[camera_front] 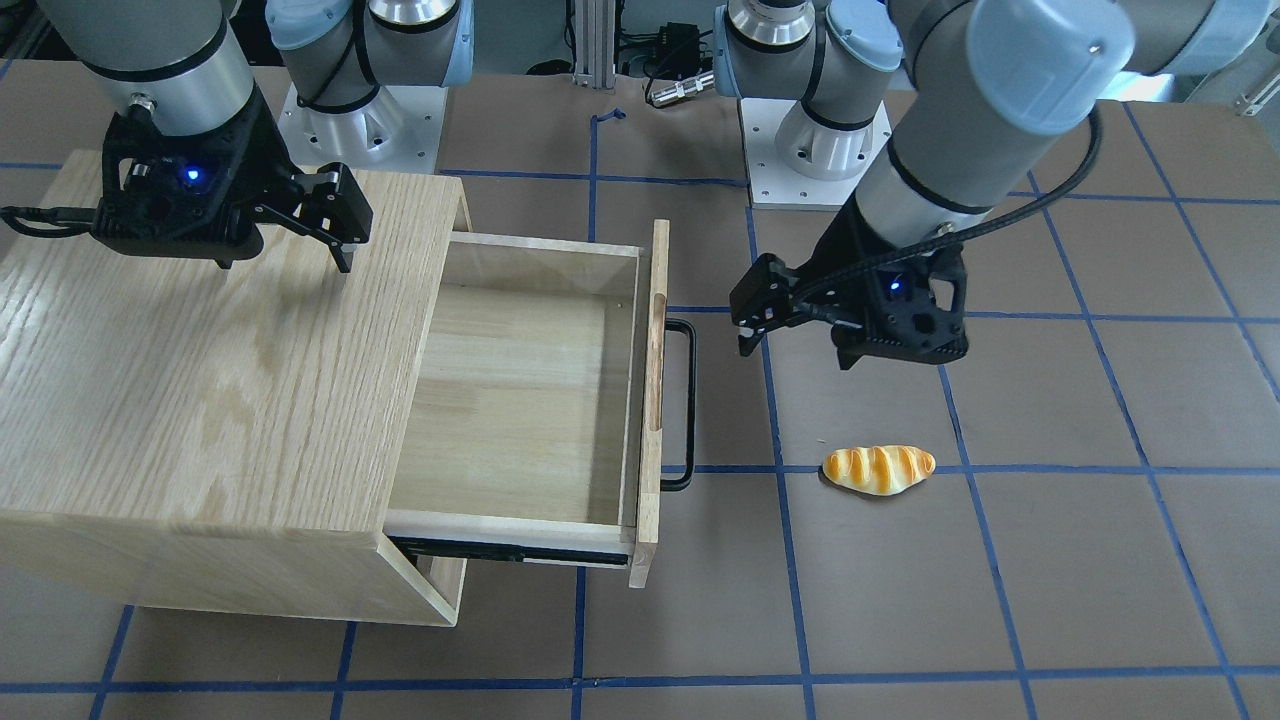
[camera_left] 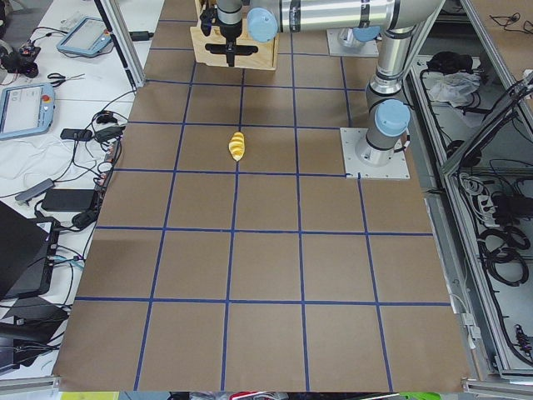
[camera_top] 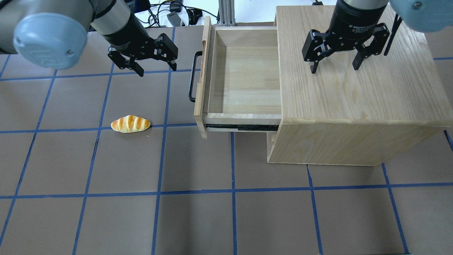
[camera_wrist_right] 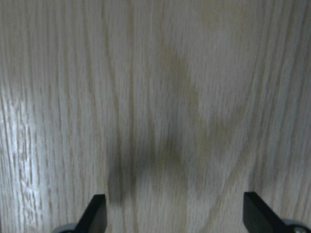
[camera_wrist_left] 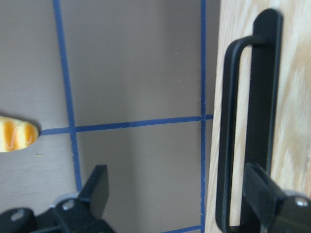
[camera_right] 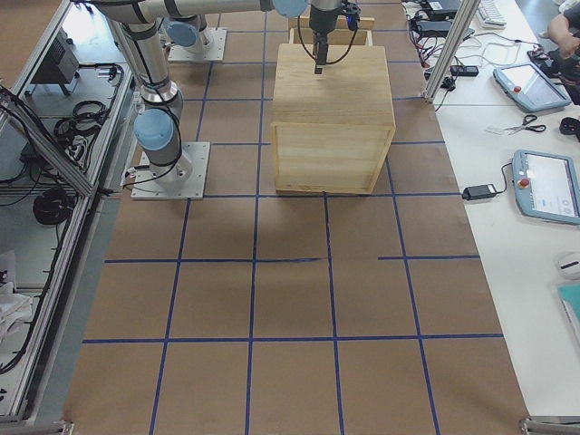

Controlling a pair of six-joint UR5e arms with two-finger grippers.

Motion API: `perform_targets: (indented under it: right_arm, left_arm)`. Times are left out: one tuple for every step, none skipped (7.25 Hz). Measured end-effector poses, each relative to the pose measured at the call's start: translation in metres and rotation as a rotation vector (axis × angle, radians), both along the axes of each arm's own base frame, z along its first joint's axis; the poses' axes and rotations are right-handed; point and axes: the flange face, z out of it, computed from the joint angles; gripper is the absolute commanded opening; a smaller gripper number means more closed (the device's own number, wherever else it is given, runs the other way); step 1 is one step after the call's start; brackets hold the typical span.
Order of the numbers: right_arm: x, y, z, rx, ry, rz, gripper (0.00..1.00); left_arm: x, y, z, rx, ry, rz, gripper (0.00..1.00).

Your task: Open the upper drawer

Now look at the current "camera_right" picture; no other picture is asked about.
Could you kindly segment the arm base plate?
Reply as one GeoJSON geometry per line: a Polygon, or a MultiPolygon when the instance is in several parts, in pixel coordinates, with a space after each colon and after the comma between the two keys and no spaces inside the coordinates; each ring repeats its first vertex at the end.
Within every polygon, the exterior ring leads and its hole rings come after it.
{"type": "Polygon", "coordinates": [[[172,26],[168,30],[172,42],[169,51],[170,63],[208,63],[224,59],[227,29],[206,27],[172,26]]]}
{"type": "Polygon", "coordinates": [[[130,197],[135,200],[178,200],[204,198],[210,143],[185,141],[176,166],[166,175],[161,167],[152,166],[136,174],[130,197]]]}

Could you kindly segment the person forearm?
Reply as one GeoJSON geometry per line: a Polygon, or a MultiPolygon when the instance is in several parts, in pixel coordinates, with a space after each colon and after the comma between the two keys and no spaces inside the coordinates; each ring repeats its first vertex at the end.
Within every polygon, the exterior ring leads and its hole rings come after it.
{"type": "Polygon", "coordinates": [[[570,32],[569,20],[559,14],[547,26],[548,38],[557,45],[562,58],[570,58],[579,47],[579,38],[570,32]]]}

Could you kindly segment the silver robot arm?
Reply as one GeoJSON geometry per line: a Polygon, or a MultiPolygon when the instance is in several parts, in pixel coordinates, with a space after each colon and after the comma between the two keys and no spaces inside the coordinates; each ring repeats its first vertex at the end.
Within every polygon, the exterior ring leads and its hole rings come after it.
{"type": "Polygon", "coordinates": [[[203,14],[168,18],[164,29],[174,44],[191,53],[204,53],[213,44],[213,35],[203,14]]]}
{"type": "Polygon", "coordinates": [[[122,42],[134,69],[140,76],[142,98],[152,104],[173,100],[179,88],[170,79],[168,63],[162,54],[160,37],[154,24],[167,17],[187,22],[194,16],[262,11],[277,11],[286,18],[297,18],[310,10],[309,27],[313,31],[314,72],[321,74],[326,65],[328,35],[336,29],[338,18],[344,17],[349,30],[358,32],[360,8],[349,1],[97,1],[97,8],[123,31],[122,42]]]}

